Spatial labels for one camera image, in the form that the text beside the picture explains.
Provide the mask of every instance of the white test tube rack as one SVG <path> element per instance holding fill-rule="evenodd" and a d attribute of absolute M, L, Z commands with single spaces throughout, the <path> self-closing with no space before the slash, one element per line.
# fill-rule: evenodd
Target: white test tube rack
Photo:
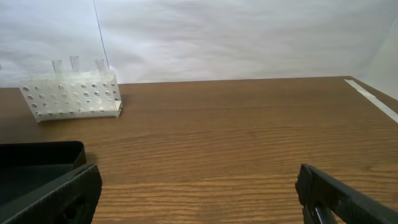
<path fill-rule="evenodd" d="M 37 122 L 54 119 L 118 117 L 122 108 L 116 75 L 96 60 L 97 70 L 79 71 L 78 56 L 70 57 L 72 72 L 54 60 L 55 76 L 29 80 L 20 90 Z"/>

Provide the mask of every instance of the white backdrop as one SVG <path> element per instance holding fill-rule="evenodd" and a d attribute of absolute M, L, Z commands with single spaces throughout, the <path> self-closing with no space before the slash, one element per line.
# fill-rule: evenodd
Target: white backdrop
<path fill-rule="evenodd" d="M 363 77 L 398 16 L 390 0 L 96 0 L 121 83 Z M 104 58 L 92 0 L 0 0 L 0 87 Z"/>

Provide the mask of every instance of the wood grain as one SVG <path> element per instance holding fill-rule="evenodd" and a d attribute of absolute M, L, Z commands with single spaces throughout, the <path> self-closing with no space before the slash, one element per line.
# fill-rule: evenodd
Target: wood grain
<path fill-rule="evenodd" d="M 121 85 L 118 119 L 40 124 L 2 89 L 0 140 L 84 142 L 98 224 L 303 223 L 302 163 L 398 210 L 398 124 L 344 78 Z"/>

